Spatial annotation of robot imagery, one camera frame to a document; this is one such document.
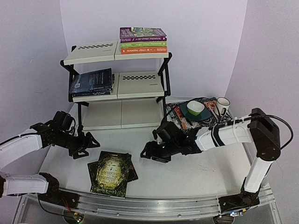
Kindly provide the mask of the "dark red black book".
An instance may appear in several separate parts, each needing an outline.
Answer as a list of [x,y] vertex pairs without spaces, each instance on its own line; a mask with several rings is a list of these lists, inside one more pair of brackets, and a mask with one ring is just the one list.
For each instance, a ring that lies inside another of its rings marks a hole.
[[[87,164],[91,183],[93,183],[95,181],[95,178],[96,178],[96,175],[97,175],[97,169],[98,169],[97,164],[98,164],[97,161]],[[132,182],[132,181],[135,181],[135,180],[138,180],[138,175],[135,171],[133,163],[131,162],[129,173],[128,173],[128,182]]]

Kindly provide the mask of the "green Alice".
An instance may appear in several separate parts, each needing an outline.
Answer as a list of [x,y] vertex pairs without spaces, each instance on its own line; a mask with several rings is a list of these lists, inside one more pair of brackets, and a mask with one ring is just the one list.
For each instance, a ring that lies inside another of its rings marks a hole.
[[101,151],[99,160],[92,169],[90,192],[106,196],[126,196],[131,155]]

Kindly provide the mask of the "black Moon and Sixpence book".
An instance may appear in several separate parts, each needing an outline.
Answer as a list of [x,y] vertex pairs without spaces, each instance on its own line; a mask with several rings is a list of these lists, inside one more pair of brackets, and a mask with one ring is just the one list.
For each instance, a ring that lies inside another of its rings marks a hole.
[[115,74],[112,74],[112,86],[109,88],[104,88],[103,91],[112,91],[114,89],[114,83],[115,83]]

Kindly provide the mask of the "dark blue Nineteen Eighty-Four book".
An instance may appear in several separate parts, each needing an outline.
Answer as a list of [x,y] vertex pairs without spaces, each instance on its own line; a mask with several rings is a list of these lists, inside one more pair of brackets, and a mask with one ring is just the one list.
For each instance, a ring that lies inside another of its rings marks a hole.
[[76,75],[71,83],[69,93],[100,91],[112,86],[112,69],[96,70]]

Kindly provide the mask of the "orange 78-Storey Treehouse book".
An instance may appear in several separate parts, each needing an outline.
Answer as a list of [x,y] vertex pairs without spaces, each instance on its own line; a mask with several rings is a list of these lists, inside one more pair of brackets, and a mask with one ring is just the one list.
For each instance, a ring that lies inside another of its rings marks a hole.
[[121,54],[141,54],[141,53],[167,53],[167,47],[137,47],[122,48]]

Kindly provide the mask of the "green 65-Storey Treehouse book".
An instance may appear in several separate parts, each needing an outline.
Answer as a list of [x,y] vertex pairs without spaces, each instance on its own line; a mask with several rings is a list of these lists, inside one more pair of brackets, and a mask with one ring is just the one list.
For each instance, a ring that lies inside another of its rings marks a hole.
[[167,46],[167,41],[121,43],[121,49],[138,48],[138,47],[166,47],[166,46]]

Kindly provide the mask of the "purple 117-Storey Treehouse book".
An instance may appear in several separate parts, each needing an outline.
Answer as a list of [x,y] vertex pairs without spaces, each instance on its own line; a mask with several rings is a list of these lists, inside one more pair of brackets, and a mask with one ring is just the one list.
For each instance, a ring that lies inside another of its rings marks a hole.
[[161,28],[122,27],[120,42],[154,42],[167,41],[167,35]]

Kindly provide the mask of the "floral Little Women book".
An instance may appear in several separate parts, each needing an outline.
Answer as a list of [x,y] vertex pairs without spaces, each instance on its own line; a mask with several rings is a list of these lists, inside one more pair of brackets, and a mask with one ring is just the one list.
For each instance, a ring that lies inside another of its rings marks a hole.
[[110,95],[112,91],[90,91],[90,92],[80,92],[74,93],[73,97],[87,97],[87,96],[101,96],[101,95]]

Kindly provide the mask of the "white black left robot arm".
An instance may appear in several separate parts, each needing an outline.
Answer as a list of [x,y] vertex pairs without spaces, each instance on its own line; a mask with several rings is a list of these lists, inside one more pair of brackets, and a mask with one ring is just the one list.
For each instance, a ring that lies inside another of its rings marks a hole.
[[[37,123],[20,135],[0,144],[0,167],[4,168],[19,158],[50,145],[65,148],[73,159],[86,157],[88,148],[100,147],[90,132],[76,131],[76,121],[68,113],[56,112],[52,120]],[[0,195],[12,196],[38,193],[43,200],[54,204],[65,200],[65,193],[59,190],[59,181],[48,173],[35,175],[0,174]]]

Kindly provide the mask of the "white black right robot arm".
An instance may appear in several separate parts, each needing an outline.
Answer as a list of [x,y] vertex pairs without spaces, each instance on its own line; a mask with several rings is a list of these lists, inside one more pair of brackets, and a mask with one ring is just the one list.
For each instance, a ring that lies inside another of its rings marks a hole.
[[206,129],[183,132],[173,122],[164,121],[153,131],[154,140],[146,143],[140,157],[162,163],[176,154],[199,154],[236,143],[254,143],[256,157],[239,194],[219,198],[222,212],[245,209],[259,204],[261,184],[281,150],[292,141],[291,126],[280,117],[254,108],[251,114]]

